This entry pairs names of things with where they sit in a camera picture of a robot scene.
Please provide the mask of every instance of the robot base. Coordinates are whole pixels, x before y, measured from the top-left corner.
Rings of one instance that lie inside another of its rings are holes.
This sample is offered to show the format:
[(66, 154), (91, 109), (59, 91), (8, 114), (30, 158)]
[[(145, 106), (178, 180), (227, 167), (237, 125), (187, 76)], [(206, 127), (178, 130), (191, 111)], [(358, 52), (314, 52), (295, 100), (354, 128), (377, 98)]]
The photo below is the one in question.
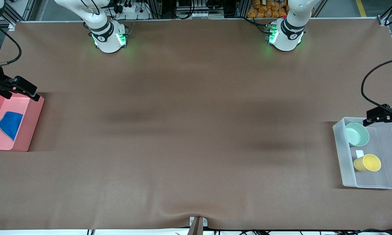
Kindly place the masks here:
[(279, 18), (276, 21), (273, 21), (270, 23), (271, 25), (275, 26), (274, 30), (271, 30), (271, 34), (267, 35), (267, 41), (269, 45), (275, 46), (275, 48), (288, 52), (296, 48), (296, 46), (300, 43), (303, 33), (297, 37), (295, 40), (290, 40), (288, 37), (282, 33), (281, 30), (281, 22), (283, 21), (283, 18)]
[(125, 25), (117, 21), (111, 22), (114, 26), (114, 30), (106, 42), (100, 42), (93, 36), (96, 48), (99, 48), (102, 52), (105, 53), (113, 53), (117, 52), (120, 48), (125, 48), (128, 41), (128, 27), (125, 27)]

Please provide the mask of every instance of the gray floor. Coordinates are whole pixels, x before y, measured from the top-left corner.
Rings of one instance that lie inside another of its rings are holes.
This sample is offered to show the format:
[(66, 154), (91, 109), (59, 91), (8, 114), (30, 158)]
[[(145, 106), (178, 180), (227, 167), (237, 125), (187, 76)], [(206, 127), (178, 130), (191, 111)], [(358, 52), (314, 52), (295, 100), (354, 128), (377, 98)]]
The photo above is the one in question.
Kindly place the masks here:
[[(367, 16), (377, 16), (384, 13), (392, 0), (361, 0)], [(318, 17), (341, 18), (360, 17), (356, 0), (328, 0)], [(80, 18), (68, 9), (57, 5), (54, 0), (41, 1), (41, 6), (35, 14), (36, 20), (43, 21), (78, 21)], [(0, 32), (0, 47), (4, 35)]]

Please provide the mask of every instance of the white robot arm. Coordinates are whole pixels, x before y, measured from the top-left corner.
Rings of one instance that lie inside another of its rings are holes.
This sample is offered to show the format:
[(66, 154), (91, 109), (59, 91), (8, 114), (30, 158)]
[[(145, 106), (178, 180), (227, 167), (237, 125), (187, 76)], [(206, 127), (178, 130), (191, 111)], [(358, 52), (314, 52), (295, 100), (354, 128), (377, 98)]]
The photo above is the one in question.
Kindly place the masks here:
[(55, 0), (57, 4), (74, 12), (92, 31), (96, 46), (102, 52), (112, 53), (126, 45), (128, 33), (125, 25), (109, 20), (100, 8), (109, 0)]
[(279, 18), (272, 25), (276, 25), (274, 32), (269, 35), (269, 43), (281, 51), (291, 51), (303, 36), (305, 25), (312, 15), (312, 8), (319, 0), (290, 0), (289, 12), (286, 18)]

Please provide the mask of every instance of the pile of brown objects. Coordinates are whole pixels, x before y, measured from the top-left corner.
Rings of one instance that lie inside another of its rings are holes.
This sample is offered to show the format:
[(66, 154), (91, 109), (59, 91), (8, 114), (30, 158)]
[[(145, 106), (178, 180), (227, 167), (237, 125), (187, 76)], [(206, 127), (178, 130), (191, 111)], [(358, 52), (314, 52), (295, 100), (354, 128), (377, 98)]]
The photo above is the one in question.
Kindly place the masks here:
[(289, 12), (289, 5), (287, 0), (278, 2), (274, 0), (253, 0), (253, 8), (248, 10), (247, 18), (269, 18), (269, 17), (283, 17), (286, 12)]

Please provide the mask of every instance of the yellow floor line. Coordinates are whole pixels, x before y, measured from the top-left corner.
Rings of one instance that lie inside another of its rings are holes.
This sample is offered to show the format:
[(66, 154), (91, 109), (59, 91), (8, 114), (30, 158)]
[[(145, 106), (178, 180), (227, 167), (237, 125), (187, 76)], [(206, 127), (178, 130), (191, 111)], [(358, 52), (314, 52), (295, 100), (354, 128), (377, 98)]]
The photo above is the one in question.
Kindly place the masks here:
[(358, 6), (358, 11), (360, 12), (361, 17), (367, 17), (366, 12), (364, 11), (363, 4), (361, 3), (361, 0), (355, 0)]

